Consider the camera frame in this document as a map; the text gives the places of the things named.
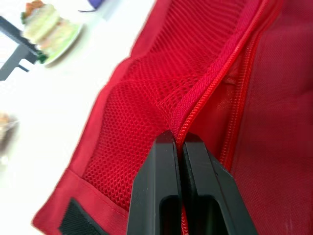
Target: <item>blurry food item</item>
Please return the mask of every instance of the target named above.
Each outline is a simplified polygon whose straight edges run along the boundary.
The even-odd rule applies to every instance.
[[[21,20],[25,25],[22,36],[41,50],[38,56],[41,63],[60,52],[79,27],[61,18],[52,4],[41,0],[27,3]]]
[[[5,113],[0,112],[0,144],[4,140],[8,123],[9,116]]]
[[[54,6],[46,4],[33,10],[32,14],[25,19],[26,24],[22,36],[32,44],[37,44],[56,26],[59,19],[60,15]]]
[[[76,25],[69,20],[60,20],[58,25],[54,27],[53,31],[49,33],[42,41],[40,41],[38,48],[47,55],[57,51],[63,43],[71,37],[76,30]]]

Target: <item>black velcro patch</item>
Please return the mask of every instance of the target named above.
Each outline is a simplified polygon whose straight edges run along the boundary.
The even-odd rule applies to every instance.
[[[109,235],[73,198],[69,202],[59,230],[63,235]]]

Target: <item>food on plate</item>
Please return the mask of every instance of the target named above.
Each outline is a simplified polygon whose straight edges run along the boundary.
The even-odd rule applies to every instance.
[[[61,18],[52,4],[44,4],[41,0],[27,3],[21,20],[24,24],[22,36],[40,50],[38,60],[41,63],[66,48],[79,28]]]

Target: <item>red nylon fabric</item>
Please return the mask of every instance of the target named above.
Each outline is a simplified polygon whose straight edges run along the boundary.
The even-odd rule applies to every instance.
[[[242,49],[238,43],[260,5],[158,0],[130,58],[100,92],[71,163],[34,225],[59,234],[74,197],[106,232],[125,234],[132,182],[153,140],[165,130],[177,138],[230,55]],[[262,35],[249,77],[231,173],[260,234],[313,234],[312,7],[309,0],[284,3]],[[217,157],[242,58],[229,65],[190,127]]]

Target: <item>white plate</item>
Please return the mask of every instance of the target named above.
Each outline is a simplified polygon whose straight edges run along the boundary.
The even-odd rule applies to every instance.
[[[72,36],[71,40],[69,40],[67,42],[66,45],[64,45],[64,48],[58,52],[57,54],[54,54],[52,57],[48,57],[47,60],[43,63],[43,65],[48,65],[50,63],[52,63],[53,61],[55,61],[56,59],[58,59],[64,52],[66,52],[66,50],[76,41],[76,39],[78,38],[80,32],[83,29],[83,24],[79,25],[79,27],[76,29],[75,34]]]

